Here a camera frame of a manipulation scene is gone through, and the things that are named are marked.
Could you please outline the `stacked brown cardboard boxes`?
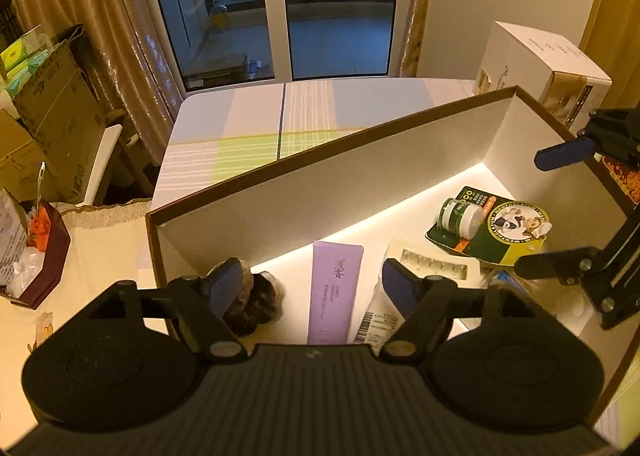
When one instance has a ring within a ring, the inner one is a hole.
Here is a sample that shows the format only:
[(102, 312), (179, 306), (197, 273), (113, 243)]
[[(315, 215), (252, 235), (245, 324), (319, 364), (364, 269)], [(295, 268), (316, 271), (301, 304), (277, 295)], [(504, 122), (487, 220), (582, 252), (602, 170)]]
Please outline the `stacked brown cardboard boxes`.
[(105, 131), (104, 111), (70, 46), (60, 44), (14, 98), (1, 95), (1, 187), (19, 202), (84, 200)]

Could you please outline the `large brown cardboard box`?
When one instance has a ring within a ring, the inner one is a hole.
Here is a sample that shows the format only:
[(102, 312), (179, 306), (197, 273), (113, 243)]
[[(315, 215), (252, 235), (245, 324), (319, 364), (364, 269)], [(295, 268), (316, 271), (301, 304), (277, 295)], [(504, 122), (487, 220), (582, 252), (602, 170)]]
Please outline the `large brown cardboard box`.
[(390, 241), (424, 242), (440, 205), (465, 186), (547, 211), (550, 250), (599, 246), (601, 212), (620, 215), (615, 190), (605, 186), (614, 182), (608, 170), (596, 161), (535, 168), (538, 150), (569, 137), (511, 87), (337, 138), (152, 211), (155, 281), (204, 276), (237, 257), (285, 288), (282, 317), (252, 342), (303, 344), (315, 241), (363, 246), (352, 313), (360, 319)]

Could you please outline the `white appliance carton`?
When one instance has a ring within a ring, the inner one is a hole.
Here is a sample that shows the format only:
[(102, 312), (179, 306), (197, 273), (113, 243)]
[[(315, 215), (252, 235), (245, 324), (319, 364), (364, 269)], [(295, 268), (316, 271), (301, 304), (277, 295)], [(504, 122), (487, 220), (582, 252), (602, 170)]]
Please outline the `white appliance carton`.
[(561, 34), (497, 21), (491, 27), (473, 93), (520, 86), (576, 134), (612, 85), (594, 61)]

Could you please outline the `beige curtain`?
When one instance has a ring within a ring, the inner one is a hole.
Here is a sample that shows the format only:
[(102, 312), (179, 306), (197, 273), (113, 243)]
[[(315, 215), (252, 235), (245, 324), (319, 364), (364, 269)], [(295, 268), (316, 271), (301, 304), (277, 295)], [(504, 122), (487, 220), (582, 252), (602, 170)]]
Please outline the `beige curtain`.
[(105, 110), (122, 109), (160, 165), (183, 96), (146, 0), (14, 0), (24, 28), (55, 36), (79, 24), (92, 49), (89, 82)]

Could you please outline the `green tissue packs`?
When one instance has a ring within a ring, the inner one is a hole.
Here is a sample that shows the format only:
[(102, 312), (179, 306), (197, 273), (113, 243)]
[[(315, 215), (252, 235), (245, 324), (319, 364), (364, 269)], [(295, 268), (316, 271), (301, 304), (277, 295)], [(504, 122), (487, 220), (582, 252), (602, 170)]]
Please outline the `green tissue packs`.
[(1, 90), (14, 98), (52, 52), (50, 38), (33, 28), (1, 52)]

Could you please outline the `purple cosmetic tube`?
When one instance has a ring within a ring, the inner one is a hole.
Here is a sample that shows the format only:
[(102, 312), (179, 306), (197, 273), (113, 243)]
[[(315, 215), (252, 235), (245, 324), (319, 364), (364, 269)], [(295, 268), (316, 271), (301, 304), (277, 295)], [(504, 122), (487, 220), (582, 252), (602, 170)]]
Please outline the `purple cosmetic tube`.
[(315, 241), (312, 245), (307, 343), (336, 346), (347, 342), (363, 246)]

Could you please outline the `green carded tape pack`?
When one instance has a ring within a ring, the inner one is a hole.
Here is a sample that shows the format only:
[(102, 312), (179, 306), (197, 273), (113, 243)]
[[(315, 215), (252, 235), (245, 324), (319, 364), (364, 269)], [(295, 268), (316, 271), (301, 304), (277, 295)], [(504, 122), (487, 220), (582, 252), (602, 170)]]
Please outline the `green carded tape pack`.
[(551, 230), (542, 208), (465, 186), (444, 200), (425, 238), (453, 254), (512, 267), (539, 253)]

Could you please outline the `white cosmetic tube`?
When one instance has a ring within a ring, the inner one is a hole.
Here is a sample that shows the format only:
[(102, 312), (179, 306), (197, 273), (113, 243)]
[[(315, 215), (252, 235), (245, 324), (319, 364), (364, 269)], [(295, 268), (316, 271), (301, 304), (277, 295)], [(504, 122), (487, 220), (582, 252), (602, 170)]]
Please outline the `white cosmetic tube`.
[(367, 311), (363, 314), (354, 343), (367, 344), (374, 354), (378, 355), (403, 322), (404, 317), (388, 298), (382, 280), (379, 280), (374, 286), (372, 299)]

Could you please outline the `clear plastic bag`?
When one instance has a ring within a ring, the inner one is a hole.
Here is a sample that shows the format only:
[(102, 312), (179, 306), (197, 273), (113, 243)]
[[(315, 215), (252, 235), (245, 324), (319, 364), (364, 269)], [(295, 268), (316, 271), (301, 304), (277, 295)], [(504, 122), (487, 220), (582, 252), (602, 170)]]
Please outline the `clear plastic bag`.
[(29, 246), (28, 215), (1, 189), (1, 290), (20, 298), (43, 268), (44, 253)]

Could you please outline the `dark red tray box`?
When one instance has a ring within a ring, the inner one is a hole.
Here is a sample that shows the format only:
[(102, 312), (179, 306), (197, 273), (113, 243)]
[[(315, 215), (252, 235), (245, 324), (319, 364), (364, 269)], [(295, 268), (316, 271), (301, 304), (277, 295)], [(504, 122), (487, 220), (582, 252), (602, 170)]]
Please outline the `dark red tray box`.
[(28, 231), (21, 255), (9, 266), (9, 280), (1, 287), (1, 298), (37, 309), (62, 279), (70, 233), (58, 210), (45, 201), (38, 205)]

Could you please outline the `white plastic clip tool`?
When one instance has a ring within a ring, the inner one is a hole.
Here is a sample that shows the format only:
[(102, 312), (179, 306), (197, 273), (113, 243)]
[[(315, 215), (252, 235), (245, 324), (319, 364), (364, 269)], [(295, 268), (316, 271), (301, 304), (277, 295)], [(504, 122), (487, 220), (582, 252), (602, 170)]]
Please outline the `white plastic clip tool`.
[(482, 286), (479, 261), (472, 257), (446, 253), (435, 246), (416, 245), (404, 239), (393, 238), (384, 259), (396, 259), (420, 278), (438, 275), (454, 280), (463, 288)]

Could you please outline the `bag of cotton swabs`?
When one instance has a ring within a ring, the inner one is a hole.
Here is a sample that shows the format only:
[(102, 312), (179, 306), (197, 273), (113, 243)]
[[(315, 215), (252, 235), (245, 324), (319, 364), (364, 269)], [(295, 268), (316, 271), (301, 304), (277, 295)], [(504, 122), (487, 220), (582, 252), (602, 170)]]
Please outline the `bag of cotton swabs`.
[(563, 286), (555, 279), (528, 280), (518, 277), (513, 269), (495, 268), (487, 275), (483, 285), (507, 286), (521, 292), (543, 307), (576, 337), (592, 316), (591, 305), (582, 289)]

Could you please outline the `dark brown velvet scrunchie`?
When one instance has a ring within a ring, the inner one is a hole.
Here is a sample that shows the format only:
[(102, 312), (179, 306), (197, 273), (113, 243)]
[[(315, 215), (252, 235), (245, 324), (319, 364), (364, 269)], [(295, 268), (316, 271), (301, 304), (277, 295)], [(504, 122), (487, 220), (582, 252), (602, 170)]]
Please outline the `dark brown velvet scrunchie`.
[(277, 321), (283, 314), (285, 288), (271, 273), (250, 272), (245, 261), (242, 268), (242, 288), (227, 312), (224, 322), (235, 337), (251, 335), (259, 326)]

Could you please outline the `plaid tablecloth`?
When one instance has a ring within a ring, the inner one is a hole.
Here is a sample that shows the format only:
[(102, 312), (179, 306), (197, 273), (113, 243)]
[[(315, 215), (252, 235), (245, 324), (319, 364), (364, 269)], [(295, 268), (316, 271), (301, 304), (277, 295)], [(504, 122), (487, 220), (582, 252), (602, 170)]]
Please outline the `plaid tablecloth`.
[(328, 78), (209, 90), (180, 107), (152, 206), (333, 139), (467, 98), (457, 78)]

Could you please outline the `glass balcony door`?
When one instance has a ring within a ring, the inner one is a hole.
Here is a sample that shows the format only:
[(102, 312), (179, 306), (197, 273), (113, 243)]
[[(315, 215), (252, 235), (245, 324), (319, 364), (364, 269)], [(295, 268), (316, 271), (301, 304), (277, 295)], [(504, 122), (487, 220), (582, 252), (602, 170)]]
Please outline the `glass balcony door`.
[(396, 0), (158, 0), (189, 92), (384, 75)]

